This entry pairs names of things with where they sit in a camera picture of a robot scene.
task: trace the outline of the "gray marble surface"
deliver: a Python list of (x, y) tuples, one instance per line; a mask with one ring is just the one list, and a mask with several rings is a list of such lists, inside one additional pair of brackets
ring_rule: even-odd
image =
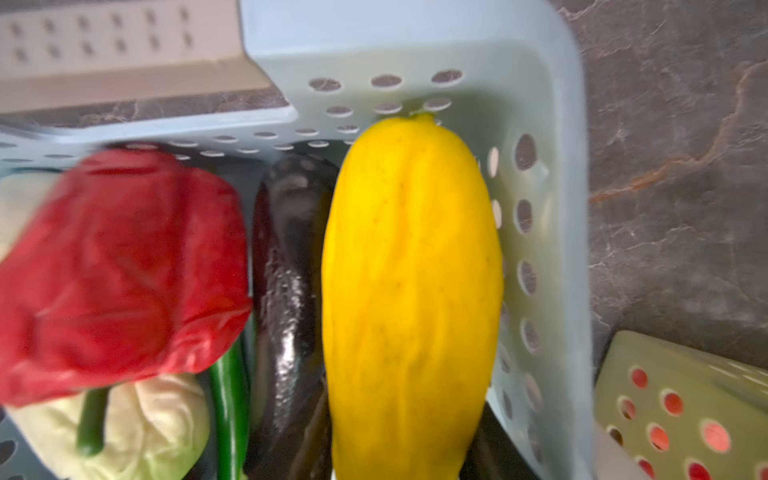
[[(595, 363), (632, 329), (768, 368), (768, 2), (552, 2), (588, 77)], [(31, 119), (88, 126), (282, 104), (277, 90), (248, 91)]]

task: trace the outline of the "yellow squash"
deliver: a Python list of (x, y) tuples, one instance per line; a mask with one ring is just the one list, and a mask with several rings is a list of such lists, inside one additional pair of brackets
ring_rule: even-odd
[(455, 480), (485, 403), (502, 304), (491, 201), (430, 115), (352, 146), (323, 250), (323, 348), (339, 480)]

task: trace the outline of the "eggplant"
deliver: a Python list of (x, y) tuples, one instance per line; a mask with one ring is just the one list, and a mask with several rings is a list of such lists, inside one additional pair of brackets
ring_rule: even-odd
[(257, 334), (243, 470), (263, 480), (331, 476), (320, 265), (339, 168), (288, 154), (264, 175), (253, 214)]
[(475, 437), (459, 472), (460, 480), (536, 480), (504, 427), (486, 403)]

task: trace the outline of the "light blue plastic basket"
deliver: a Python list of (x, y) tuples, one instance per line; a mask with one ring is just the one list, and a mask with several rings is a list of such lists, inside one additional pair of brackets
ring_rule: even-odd
[[(290, 103), (75, 130), (0, 124), (6, 174), (131, 142), (213, 161), (274, 162), (297, 147), (340, 163), (377, 120), (434, 111), (478, 158), (500, 226), (505, 309), (488, 400), (539, 477), (593, 478), (584, 82), (545, 0), (86, 3), (5, 13), (0, 35), (0, 111), (251, 88), (263, 74)], [(21, 456), (0, 468), (43, 478)]]

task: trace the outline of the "red bell pepper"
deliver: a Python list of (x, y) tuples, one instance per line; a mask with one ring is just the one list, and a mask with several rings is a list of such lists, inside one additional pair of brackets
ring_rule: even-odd
[(237, 193), (156, 151), (62, 175), (0, 263), (0, 404), (200, 372), (252, 303)]

